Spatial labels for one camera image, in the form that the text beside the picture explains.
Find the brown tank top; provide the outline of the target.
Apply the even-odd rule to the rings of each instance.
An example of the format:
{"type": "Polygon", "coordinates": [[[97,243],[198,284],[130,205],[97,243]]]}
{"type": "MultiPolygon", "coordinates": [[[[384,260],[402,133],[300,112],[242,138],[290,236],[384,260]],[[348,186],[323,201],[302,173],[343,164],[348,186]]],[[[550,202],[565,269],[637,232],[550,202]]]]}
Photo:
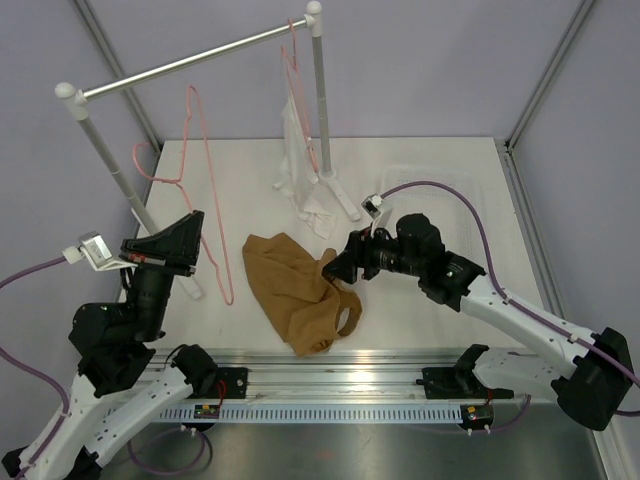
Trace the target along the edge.
{"type": "Polygon", "coordinates": [[[281,340],[299,357],[331,349],[357,328],[360,297],[322,269],[337,258],[333,248],[320,258],[285,233],[247,237],[242,257],[249,287],[281,340]]]}

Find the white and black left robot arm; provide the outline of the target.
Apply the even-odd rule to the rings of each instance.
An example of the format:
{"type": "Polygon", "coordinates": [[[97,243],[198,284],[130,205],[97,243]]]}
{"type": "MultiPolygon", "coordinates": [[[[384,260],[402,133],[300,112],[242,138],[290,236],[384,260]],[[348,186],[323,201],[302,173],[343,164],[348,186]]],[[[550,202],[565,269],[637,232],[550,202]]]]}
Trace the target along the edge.
{"type": "Polygon", "coordinates": [[[194,210],[163,230],[123,240],[114,256],[90,232],[63,252],[63,261],[85,259],[97,272],[118,271],[122,302],[88,303],[72,320],[69,340],[80,355],[70,390],[20,361],[19,369],[48,382],[62,404],[30,445],[5,454],[12,479],[96,479],[115,453],[165,408],[215,388],[218,366],[198,345],[177,351],[150,386],[129,391],[155,355],[175,277],[196,270],[204,214],[194,210]]]}

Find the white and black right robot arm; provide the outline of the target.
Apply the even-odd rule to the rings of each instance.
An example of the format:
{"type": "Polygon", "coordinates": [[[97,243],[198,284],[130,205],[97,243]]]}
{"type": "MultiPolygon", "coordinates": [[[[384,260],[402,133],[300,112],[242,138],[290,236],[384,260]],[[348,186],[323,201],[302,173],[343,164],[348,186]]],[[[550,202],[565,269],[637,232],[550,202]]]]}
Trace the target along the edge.
{"type": "Polygon", "coordinates": [[[354,284],[387,271],[415,277],[431,301],[482,320],[531,350],[511,357],[474,345],[474,358],[454,371],[456,389],[476,396],[485,388],[552,400],[572,420],[603,431],[620,414],[636,377],[626,338],[572,324],[509,294],[483,267],[444,246],[423,214],[409,214],[396,232],[369,226],[350,233],[344,250],[322,270],[354,284]]]}

